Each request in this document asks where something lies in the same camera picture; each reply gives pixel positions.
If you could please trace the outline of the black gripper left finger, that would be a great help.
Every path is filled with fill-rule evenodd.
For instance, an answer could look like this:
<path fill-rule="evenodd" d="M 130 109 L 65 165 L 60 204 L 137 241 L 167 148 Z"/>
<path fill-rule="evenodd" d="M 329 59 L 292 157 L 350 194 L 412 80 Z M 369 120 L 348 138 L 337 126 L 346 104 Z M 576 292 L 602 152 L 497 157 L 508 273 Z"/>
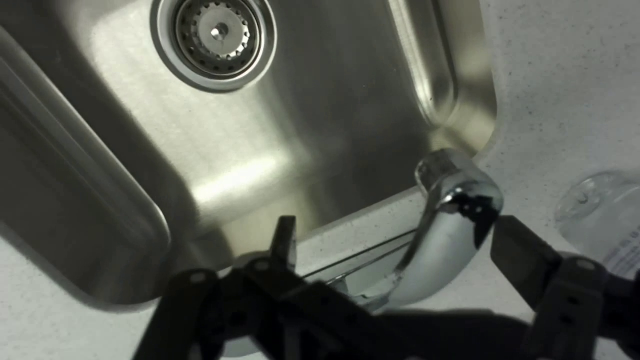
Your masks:
<path fill-rule="evenodd" d="M 193 268 L 172 277 L 133 360 L 221 360 L 230 342 L 256 338 L 277 308 L 265 286 L 296 278 L 295 233 L 296 218 L 280 216 L 270 247 L 224 275 Z"/>

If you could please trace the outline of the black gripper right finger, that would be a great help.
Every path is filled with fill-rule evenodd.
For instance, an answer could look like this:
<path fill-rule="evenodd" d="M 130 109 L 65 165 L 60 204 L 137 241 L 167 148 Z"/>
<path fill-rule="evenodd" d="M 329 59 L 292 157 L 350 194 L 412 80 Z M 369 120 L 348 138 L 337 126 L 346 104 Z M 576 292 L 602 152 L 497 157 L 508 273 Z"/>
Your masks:
<path fill-rule="evenodd" d="M 640 360 L 640 277 L 559 253 L 516 216 L 498 218 L 490 259 L 534 311 L 524 360 L 595 360 L 601 338 Z"/>

